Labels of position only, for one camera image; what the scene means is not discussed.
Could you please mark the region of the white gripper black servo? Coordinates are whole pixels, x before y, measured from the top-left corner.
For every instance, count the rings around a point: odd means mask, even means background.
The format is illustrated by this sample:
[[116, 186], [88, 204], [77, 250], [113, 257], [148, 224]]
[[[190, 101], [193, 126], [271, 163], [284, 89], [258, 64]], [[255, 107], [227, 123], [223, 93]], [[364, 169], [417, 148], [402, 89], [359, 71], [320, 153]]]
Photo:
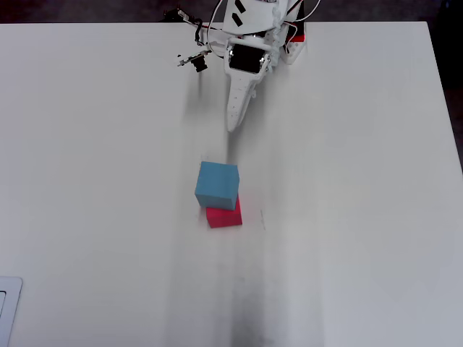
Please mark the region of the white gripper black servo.
[[255, 86], [266, 75], [271, 63], [272, 47], [255, 36], [231, 37], [226, 42], [224, 71], [230, 79], [226, 107], [226, 129], [233, 132], [241, 123]]

